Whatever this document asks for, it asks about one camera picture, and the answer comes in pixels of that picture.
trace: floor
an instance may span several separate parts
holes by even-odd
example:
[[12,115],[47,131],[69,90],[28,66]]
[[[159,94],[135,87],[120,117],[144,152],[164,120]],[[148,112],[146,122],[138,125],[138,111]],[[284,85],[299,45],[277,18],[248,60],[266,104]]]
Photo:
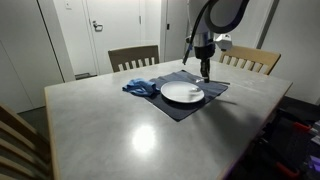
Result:
[[[298,101],[292,98],[285,97],[279,104],[279,108],[287,109],[288,111],[305,117],[306,119],[320,119],[320,107],[312,104],[308,104],[302,101]],[[48,121],[46,117],[45,107],[35,109],[32,111],[27,111],[19,114],[22,116],[29,124],[34,126],[44,137],[49,139],[48,136]],[[278,134],[275,133],[276,136],[274,139],[274,144],[279,149],[285,149],[285,145],[287,145],[287,138],[285,131],[279,130]],[[245,166],[255,166],[255,168],[251,168],[251,171],[248,173],[244,170],[242,165],[238,165],[234,172],[228,179],[283,179],[283,176],[279,174],[274,168],[270,168],[263,162],[255,161],[254,163],[251,161],[246,161]]]

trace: gray table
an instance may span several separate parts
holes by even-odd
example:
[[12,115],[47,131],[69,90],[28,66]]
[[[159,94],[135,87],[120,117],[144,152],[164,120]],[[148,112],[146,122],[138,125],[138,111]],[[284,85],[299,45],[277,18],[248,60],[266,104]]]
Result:
[[133,78],[181,69],[200,75],[199,60],[46,87],[57,179],[220,179],[292,84],[212,62],[211,78],[230,82],[229,89],[181,122],[121,91]]

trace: door handle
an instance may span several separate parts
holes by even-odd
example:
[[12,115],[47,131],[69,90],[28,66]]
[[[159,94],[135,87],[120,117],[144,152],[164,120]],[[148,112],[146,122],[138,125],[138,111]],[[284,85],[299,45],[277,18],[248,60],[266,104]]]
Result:
[[96,32],[100,32],[103,30],[103,25],[98,24],[97,21],[92,21],[92,24]]

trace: white plate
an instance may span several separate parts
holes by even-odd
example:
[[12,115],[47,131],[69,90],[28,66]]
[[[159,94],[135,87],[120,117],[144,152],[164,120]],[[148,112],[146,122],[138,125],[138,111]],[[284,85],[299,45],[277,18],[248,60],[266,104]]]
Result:
[[179,103],[194,103],[204,98],[203,91],[196,85],[171,81],[161,87],[161,93],[168,99]]

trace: wooden chair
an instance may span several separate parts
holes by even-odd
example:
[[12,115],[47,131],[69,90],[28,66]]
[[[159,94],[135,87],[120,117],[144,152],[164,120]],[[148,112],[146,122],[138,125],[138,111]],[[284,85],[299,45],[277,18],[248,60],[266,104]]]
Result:
[[114,72],[120,71],[119,66],[122,66],[123,70],[127,70],[133,69],[134,65],[139,68],[140,66],[147,66],[147,64],[159,64],[157,45],[114,49],[109,50],[108,54]]
[[269,75],[281,57],[279,53],[267,52],[260,49],[252,49],[241,46],[233,46],[231,50],[222,52],[220,57],[220,63],[224,62],[225,57],[227,58],[226,64],[238,67],[240,61],[240,68],[244,69],[248,67],[248,70],[260,72],[263,66],[267,66],[263,72]]
[[49,142],[16,113],[0,105],[0,179],[50,179]]

